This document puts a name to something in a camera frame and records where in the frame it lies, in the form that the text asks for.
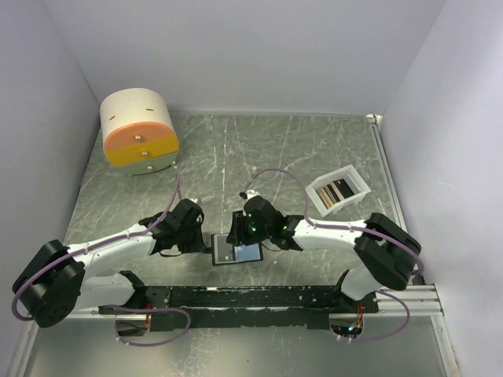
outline white wall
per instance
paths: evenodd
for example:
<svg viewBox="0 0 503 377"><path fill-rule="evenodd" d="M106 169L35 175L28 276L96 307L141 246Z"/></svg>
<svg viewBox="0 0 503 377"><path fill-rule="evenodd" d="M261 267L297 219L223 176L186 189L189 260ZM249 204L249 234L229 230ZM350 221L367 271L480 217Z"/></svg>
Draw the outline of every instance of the white wall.
<svg viewBox="0 0 503 377"><path fill-rule="evenodd" d="M503 373L503 2L449 0L384 116L384 146L464 376Z"/></svg>
<svg viewBox="0 0 503 377"><path fill-rule="evenodd" d="M0 0L0 375L21 323L14 280L64 237L97 131L97 103L39 0Z"/></svg>
<svg viewBox="0 0 503 377"><path fill-rule="evenodd" d="M44 0L98 100L382 114L445 0Z"/></svg>

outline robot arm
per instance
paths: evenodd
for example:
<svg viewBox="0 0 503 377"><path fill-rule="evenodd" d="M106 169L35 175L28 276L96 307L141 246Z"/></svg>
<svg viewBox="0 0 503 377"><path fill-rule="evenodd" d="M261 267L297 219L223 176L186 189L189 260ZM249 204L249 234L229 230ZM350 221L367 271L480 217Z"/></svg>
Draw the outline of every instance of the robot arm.
<svg viewBox="0 0 503 377"><path fill-rule="evenodd" d="M356 252L362 265L346 271L336 285L334 299L340 307L351 312L360 300L382 286L395 290L406 288L414 260L395 245L365 232L315 228L303 216L283 216L256 192L243 196L248 201L244 210L233 213L227 243L240 246L270 240L284 250L325 248ZM190 199L181 200L153 226L160 215L145 218L106 239L68 247L58 240L46 243L14 283L13 291L18 292L27 279L56 259L73 251L89 249L42 274L22 293L20 300L37 324L42 328L53 326L72 310L86 307L142 307L147 287L131 271L113 276L97 274L173 246L178 246L182 254L206 251L201 232L204 214L196 203ZM373 214L365 221L318 221L318 224L373 229L406 244L417 254L420 252L417 241L382 214Z"/></svg>
<svg viewBox="0 0 503 377"><path fill-rule="evenodd" d="M313 227L304 216L283 214L257 192L241 193L247 199L243 211L233 213L233 225L227 242L232 245L270 240L283 250L333 249L355 252L362 264L346 271L340 279L340 294L349 301L362 300L380 287L401 291L406 288L415 265L405 251L366 232L325 229L323 225L371 229L404 243L417 255L420 244L383 214L368 220L351 222L316 221Z"/></svg>
<svg viewBox="0 0 503 377"><path fill-rule="evenodd" d="M203 211L196 203L190 199L181 200L164 220L145 232L160 215L145 218L129 229L88 243L67 247L58 240L46 243L18 277L13 292L16 293L24 281L52 261L73 251L89 249L89 252L69 258L43 274L24 291L21 302L42 328L55 325L74 309L127 305L137 296L142 297L143 283L129 271L96 277L98 273L173 246L178 246L181 253L205 250L201 232ZM93 250L93 245L110 239L118 240L106 242Z"/></svg>

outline small tray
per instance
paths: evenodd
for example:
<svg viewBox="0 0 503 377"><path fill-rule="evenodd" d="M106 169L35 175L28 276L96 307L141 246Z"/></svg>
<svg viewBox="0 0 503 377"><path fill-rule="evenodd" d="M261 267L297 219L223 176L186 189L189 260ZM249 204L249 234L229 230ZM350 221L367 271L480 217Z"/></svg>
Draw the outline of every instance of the small tray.
<svg viewBox="0 0 503 377"><path fill-rule="evenodd" d="M353 165L322 175L306 187L307 195L323 218L361 202L371 191Z"/></svg>

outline wire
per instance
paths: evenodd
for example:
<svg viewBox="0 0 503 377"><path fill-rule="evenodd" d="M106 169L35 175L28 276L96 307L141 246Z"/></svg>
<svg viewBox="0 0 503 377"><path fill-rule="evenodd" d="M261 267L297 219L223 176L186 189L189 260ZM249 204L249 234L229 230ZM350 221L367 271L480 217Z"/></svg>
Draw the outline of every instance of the wire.
<svg viewBox="0 0 503 377"><path fill-rule="evenodd" d="M357 323L358 328L361 328L363 325L363 305L362 304L358 305L358 308L357 308L356 323Z"/></svg>
<svg viewBox="0 0 503 377"><path fill-rule="evenodd" d="M269 249L266 245L264 245L264 242L261 242L260 243L262 245L262 247L265 247L268 251L283 251L282 249Z"/></svg>
<svg viewBox="0 0 503 377"><path fill-rule="evenodd" d="M14 299L12 301L11 310L12 310L13 315L15 316L15 318L17 318L18 320L22 320L24 322L28 322L30 320L33 320L33 317L26 317L26 316L22 315L19 312L19 310L17 308L17 303L19 302L19 300L20 300L21 296L23 295L23 293L37 279L39 279L45 273L47 273L48 271L50 271L51 269L53 269L57 265L60 265L61 263L63 263L64 261L67 261L70 258L76 257L76 256L84 254L84 253L87 253L89 251L96 250L96 249L98 249L100 247L109 245L110 243L114 243L116 241L125 240L125 239L132 238L132 237L144 236L145 234L147 234L148 232L150 232L155 226L157 226L162 220L164 220L164 218L166 217L167 213L171 209L171 206L173 205L173 202L174 202L174 198L176 197L177 194L179 196L182 196L182 192L180 190L180 173L179 172L177 172L177 174L176 174L176 187L175 187L175 190L173 192L173 195L170 198L169 204L167 205L167 207L163 211L163 213L157 218L157 220L155 220L147 229L145 229L145 230L143 230L141 232L133 232L133 233L130 233L129 235L127 235L127 234L120 234L118 236L113 236L113 237L107 238L105 240L102 240L100 242L97 242L97 243L95 243L93 245L90 245L87 249L86 248L82 248L82 249L78 249L77 251L73 251L71 253L68 253L68 254L66 254L66 255L64 255L64 256L62 256L62 257L60 257L60 258L52 261L51 263L49 263L48 265L46 265L45 267L43 267L42 269L40 269L40 271L38 271L37 273L35 273L32 277L26 279L26 281L17 290L16 294L14 295Z"/></svg>
<svg viewBox="0 0 503 377"><path fill-rule="evenodd" d="M417 272L416 272L416 274L417 275L420 275L420 274L423 273L423 271L424 271L423 261L420 260L420 258L416 255L416 253L414 253L410 248L408 248L403 243L395 240L394 238L392 238L392 237L390 237L390 236L388 236L386 234L383 234L381 232L377 232L377 231L372 230L372 229L362 228L362 227L359 227L359 226L352 226L352 227L350 227L349 225L335 225L335 224L334 225L329 225L329 224L318 224L316 222L313 222L309 218L309 216L307 215L307 211L309 210L309 200L307 199L307 193L306 193L306 190L304 188L304 185L302 184L302 182L295 175L293 175L289 171L286 171L284 169L274 168L274 167L271 167L269 169L261 170L254 177L252 177L251 180L245 185L245 187L244 187L245 192L249 189L249 187L252 184L252 182L258 176L260 176L261 174L264 174L264 173L266 173L268 171L277 171L279 173L287 174L289 177L293 178L293 180L297 183L297 185L300 187L300 190L302 191L303 197L304 197L304 219L306 220L306 222L309 225L311 225L311 226L313 226L315 228L322 228L322 229L338 229L338 230L366 232L366 233L371 234L373 236L377 236L379 238L382 238L382 239L384 239L384 240L386 240L386 241L388 241L390 243L393 243L395 246L400 247L402 250L404 250L407 254L409 254L416 261L416 263L417 263ZM395 301L397 301L400 304L402 304L403 308L406 310L406 319L403 322L402 326L400 326L396 330L393 330L392 332L390 332L388 334L385 334L385 335L377 336L377 337L374 337L374 338L366 338L366 339L351 339L351 340L348 339L348 341L358 342L358 343L377 342L377 341L380 341L380 340L384 340L384 339L390 338L391 336L397 335L400 331L403 331L403 329L406 328L407 325L409 324L409 322L410 322L410 310L409 310L409 307L407 306L407 304L405 304L404 301L402 301L400 298L398 298L398 297L396 297L394 295L391 295L391 294L386 293L384 291L378 291L378 292L381 293L382 295L385 295L387 297L393 298Z"/></svg>
<svg viewBox="0 0 503 377"><path fill-rule="evenodd" d="M171 342L174 342L177 339L180 339L183 335L187 334L190 329L190 314L186 312L183 309L179 308L159 308L159 309L129 309L129 308L124 308L122 306L118 305L106 305L107 308L114 309L114 310L120 310L122 312L126 313L133 313L133 314L151 314L151 313L170 313L170 312L175 312L175 313L181 313L187 318L187 324L183 328L182 331L180 331L177 335L172 336L169 339L163 340L161 342L154 342L154 343L137 343L137 342L128 342L127 340L123 339L119 335L119 324L127 324L133 328L145 328L145 326L137 326L136 324L130 324L129 322L124 322L124 321L119 321L116 322L115 325L115 331L116 331L116 340L121 342L122 344L125 344L126 346L134 346L134 347L157 347L157 346L162 346L164 344L168 344Z"/></svg>
<svg viewBox="0 0 503 377"><path fill-rule="evenodd" d="M403 321L403 324L391 331L391 332L388 332L387 334L384 334L384 335L379 335L379 336L374 336L372 338L357 338L357 339L352 339L351 340L351 343L371 343L371 342L379 342L380 340L385 340L387 338L390 338L392 336L395 336L397 335L399 332L402 332L406 327L407 325L409 324L410 322L410 310L409 310L409 307L407 306L407 304L404 303L404 301L402 301L400 298L390 294L390 293L387 293L385 291L382 291L382 290L378 290L377 292L381 293L382 295L385 295L389 298L393 298L396 302L399 302L400 304L402 304L403 306L403 309L406 310L406 319Z"/></svg>

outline cylindrical container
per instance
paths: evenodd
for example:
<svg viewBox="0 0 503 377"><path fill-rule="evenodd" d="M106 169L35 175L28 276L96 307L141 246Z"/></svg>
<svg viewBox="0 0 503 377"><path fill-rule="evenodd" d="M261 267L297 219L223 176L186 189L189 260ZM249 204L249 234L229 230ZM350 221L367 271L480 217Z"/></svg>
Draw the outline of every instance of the cylindrical container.
<svg viewBox="0 0 503 377"><path fill-rule="evenodd" d="M101 103L103 151L126 174L147 174L170 166L179 145L163 98L133 88L110 94Z"/></svg>

